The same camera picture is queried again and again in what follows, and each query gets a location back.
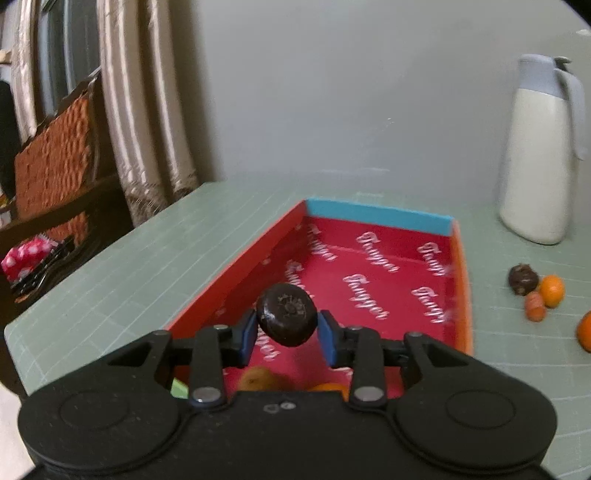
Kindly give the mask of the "white thermos jug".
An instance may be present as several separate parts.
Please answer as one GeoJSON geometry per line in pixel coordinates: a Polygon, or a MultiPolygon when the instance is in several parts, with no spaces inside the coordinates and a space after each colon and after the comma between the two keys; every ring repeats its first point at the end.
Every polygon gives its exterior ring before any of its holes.
{"type": "Polygon", "coordinates": [[[585,159],[587,111],[566,57],[524,54],[518,62],[499,217],[520,237],[555,245],[566,236],[578,163],[585,159]]]}

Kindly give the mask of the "red cardboard box tray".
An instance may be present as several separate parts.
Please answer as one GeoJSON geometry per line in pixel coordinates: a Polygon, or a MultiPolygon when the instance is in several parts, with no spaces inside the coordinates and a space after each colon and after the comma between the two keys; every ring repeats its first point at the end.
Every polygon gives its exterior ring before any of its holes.
{"type": "Polygon", "coordinates": [[[176,338],[235,325],[266,288],[289,283],[339,325],[388,339],[426,333],[473,350],[470,288],[458,222],[425,212],[305,199],[263,227],[170,323],[176,338]]]}

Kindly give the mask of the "red polka dot bag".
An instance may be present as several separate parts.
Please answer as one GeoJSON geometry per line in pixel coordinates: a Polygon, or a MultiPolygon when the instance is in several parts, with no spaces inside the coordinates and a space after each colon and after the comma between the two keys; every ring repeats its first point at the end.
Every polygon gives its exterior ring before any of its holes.
{"type": "Polygon", "coordinates": [[[23,279],[58,245],[58,242],[40,235],[11,248],[1,262],[7,280],[15,283],[23,279]]]}

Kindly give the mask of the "dark purple mangosteen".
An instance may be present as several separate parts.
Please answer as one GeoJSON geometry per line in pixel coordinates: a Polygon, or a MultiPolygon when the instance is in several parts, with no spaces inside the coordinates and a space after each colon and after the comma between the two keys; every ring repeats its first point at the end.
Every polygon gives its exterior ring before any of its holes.
{"type": "Polygon", "coordinates": [[[310,295],[290,283],[273,284],[256,301],[259,327],[284,347],[303,345],[318,327],[318,310],[310,295]]]}

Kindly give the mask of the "small orange tangerine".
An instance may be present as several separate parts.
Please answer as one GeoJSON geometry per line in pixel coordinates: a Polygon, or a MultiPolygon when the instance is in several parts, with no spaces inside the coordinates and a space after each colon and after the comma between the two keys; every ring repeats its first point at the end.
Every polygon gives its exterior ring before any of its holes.
{"type": "Polygon", "coordinates": [[[559,276],[547,275],[540,282],[539,292],[548,308],[556,308],[566,295],[566,287],[559,276]]]}

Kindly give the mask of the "large orange tangerine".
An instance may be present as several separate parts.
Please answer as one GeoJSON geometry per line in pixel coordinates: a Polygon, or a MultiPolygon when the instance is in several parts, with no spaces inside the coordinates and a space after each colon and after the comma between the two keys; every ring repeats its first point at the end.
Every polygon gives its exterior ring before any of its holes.
{"type": "Polygon", "coordinates": [[[591,352],[591,311],[588,311],[579,321],[576,328],[576,338],[579,345],[588,353],[591,352]]]}

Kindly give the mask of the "wooden woven sofa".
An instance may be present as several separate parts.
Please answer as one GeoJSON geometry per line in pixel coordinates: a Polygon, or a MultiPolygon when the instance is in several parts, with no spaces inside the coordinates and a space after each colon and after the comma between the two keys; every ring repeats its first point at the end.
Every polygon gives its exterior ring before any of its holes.
{"type": "Polygon", "coordinates": [[[55,242],[22,279],[1,276],[1,324],[132,228],[111,143],[102,76],[95,71],[60,102],[16,155],[14,220],[1,230],[1,254],[34,238],[55,242]]]}

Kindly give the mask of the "brown round fruit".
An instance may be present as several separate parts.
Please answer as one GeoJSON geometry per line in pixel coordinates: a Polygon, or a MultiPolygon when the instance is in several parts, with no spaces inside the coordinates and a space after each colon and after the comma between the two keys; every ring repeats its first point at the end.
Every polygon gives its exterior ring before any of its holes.
{"type": "Polygon", "coordinates": [[[254,366],[242,373],[236,389],[238,391],[287,391],[290,389],[290,381],[269,368],[254,366]]]}

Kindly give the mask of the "green cutting mat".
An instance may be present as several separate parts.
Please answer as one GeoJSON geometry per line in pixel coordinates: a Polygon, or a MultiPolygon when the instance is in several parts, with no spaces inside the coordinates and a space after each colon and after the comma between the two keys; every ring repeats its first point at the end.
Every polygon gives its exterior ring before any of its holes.
{"type": "Polygon", "coordinates": [[[208,183],[112,244],[9,324],[5,337],[34,391],[164,327],[273,220],[306,197],[396,206],[455,217],[467,255],[478,358],[533,384],[558,412],[546,466],[561,479],[590,475],[590,356],[576,326],[590,308],[590,218],[544,247],[508,232],[492,201],[255,177],[208,183]],[[545,320],[525,318],[506,275],[527,263],[560,276],[566,296],[545,320]]]}

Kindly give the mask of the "beige satin curtain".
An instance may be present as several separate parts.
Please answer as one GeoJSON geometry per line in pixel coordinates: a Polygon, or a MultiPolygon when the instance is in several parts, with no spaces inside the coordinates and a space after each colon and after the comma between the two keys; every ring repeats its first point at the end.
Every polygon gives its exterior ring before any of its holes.
{"type": "Polygon", "coordinates": [[[197,190],[174,67],[167,1],[7,1],[1,32],[20,139],[99,75],[131,220],[140,225],[197,190]]]}

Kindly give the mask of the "orange fruit in box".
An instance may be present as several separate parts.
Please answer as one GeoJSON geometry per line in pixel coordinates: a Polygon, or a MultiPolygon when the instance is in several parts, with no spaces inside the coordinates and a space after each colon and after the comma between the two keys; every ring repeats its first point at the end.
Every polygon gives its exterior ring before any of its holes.
{"type": "Polygon", "coordinates": [[[322,383],[315,385],[308,392],[339,392],[345,401],[349,400],[349,386],[341,383],[322,383]]]}

